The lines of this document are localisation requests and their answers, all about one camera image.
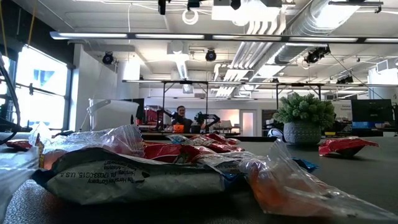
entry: ceiling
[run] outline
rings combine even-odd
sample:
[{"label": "ceiling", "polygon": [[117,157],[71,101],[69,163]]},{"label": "ceiling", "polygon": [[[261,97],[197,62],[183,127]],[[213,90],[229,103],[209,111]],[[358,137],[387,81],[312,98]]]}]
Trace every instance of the ceiling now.
[{"label": "ceiling", "polygon": [[[287,21],[291,20],[309,0],[295,0],[296,6],[290,8],[287,13]],[[33,0],[14,0],[25,10],[32,12]],[[205,13],[199,13],[199,20],[194,25],[187,25],[182,21],[183,5],[167,5],[166,16],[157,12],[157,5],[145,5],[148,8],[132,6],[130,8],[130,30],[131,32],[170,32],[170,33],[213,33],[213,34],[237,34],[245,33],[248,26],[240,27],[230,21],[212,21],[211,1],[205,1],[200,8]],[[379,13],[354,13],[346,23],[337,28],[332,35],[339,36],[398,36],[398,1],[383,0],[383,11],[397,12]],[[105,4],[103,2],[85,2],[76,0],[39,0],[37,5],[37,17],[60,32],[127,32],[127,11],[130,4]],[[188,70],[213,71],[216,62],[206,62],[205,53],[208,48],[214,48],[217,52],[217,62],[230,62],[239,48],[239,42],[205,42],[186,41],[190,51],[191,60],[187,62]],[[102,47],[105,45],[133,45],[136,52],[142,56],[149,68],[150,78],[154,74],[170,73],[176,69],[174,62],[164,60],[167,52],[167,41],[158,40],[91,40],[90,46]],[[360,80],[366,81],[367,69],[374,66],[386,56],[398,56],[398,45],[346,45],[331,44],[332,54],[350,69]],[[100,58],[103,52],[86,49],[95,57]],[[116,52],[119,60],[126,60],[127,52]],[[333,57],[329,56],[312,65],[310,68],[302,63],[299,58],[291,66],[286,67],[279,77],[280,82],[326,82],[332,75],[345,71]]]}]

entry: man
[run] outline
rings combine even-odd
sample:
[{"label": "man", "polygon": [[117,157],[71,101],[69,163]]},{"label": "man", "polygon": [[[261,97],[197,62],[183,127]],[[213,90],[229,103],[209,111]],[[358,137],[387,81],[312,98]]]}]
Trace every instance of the man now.
[{"label": "man", "polygon": [[177,119],[172,121],[172,125],[181,124],[184,125],[184,133],[190,133],[192,120],[185,118],[185,107],[179,106],[177,108],[177,114],[183,118],[183,123],[179,123]]}]

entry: table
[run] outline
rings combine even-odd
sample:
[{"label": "table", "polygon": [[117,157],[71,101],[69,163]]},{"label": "table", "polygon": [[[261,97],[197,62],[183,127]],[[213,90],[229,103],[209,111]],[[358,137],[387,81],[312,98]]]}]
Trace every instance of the table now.
[{"label": "table", "polygon": [[[317,147],[289,147],[295,157],[320,166],[313,174],[322,181],[398,214],[398,138],[367,138],[367,147],[353,160],[319,157]],[[264,154],[271,142],[242,142]],[[55,198],[28,180],[7,209],[6,224],[58,223],[396,223],[352,218],[297,218],[263,214],[250,190],[130,204],[79,206]]]}]

